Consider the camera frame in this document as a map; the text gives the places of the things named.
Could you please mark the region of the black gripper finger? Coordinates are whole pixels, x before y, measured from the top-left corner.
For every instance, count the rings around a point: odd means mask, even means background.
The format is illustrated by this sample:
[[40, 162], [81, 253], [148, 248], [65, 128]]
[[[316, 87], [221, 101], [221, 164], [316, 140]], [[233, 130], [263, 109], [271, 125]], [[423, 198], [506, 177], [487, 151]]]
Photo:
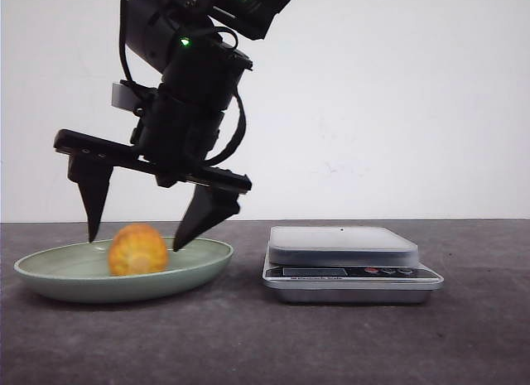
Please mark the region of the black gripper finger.
[[172, 249], [179, 251], [202, 233], [240, 211], [239, 194], [231, 190], [197, 185], [176, 230]]
[[98, 234], [113, 167], [81, 155], [69, 157], [68, 179], [78, 185], [87, 216], [88, 240]]

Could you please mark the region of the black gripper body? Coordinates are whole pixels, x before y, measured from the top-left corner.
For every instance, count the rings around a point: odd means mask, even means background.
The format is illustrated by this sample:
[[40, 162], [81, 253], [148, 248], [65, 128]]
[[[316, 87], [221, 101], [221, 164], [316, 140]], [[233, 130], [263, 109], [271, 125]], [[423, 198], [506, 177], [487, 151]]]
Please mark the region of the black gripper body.
[[218, 167], [235, 153], [246, 132], [243, 106], [226, 147], [208, 157], [219, 136], [223, 109], [183, 102], [164, 89], [142, 89], [137, 96], [141, 103], [131, 113], [138, 123], [129, 144], [61, 129], [55, 136], [55, 150], [68, 157], [81, 155], [113, 168], [152, 174], [157, 184], [166, 188], [177, 182], [192, 182], [238, 194], [251, 190], [252, 182], [246, 175]]

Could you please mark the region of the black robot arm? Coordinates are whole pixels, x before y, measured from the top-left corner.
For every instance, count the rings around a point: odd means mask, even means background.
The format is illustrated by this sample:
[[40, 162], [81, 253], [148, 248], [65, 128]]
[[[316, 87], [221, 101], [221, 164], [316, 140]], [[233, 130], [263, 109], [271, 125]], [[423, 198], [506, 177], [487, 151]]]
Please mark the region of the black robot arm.
[[238, 84], [252, 61], [224, 34], [261, 40], [291, 0], [120, 0], [119, 52], [134, 52], [161, 74], [146, 87], [131, 75], [116, 83], [112, 104], [133, 113], [129, 144], [60, 130], [55, 149], [69, 157], [68, 177], [78, 187], [95, 238], [113, 169], [155, 176], [161, 187], [192, 182], [195, 192], [173, 241], [183, 248], [239, 212], [250, 179], [220, 168], [246, 132], [246, 118], [227, 146], [212, 152], [224, 112], [239, 101]]

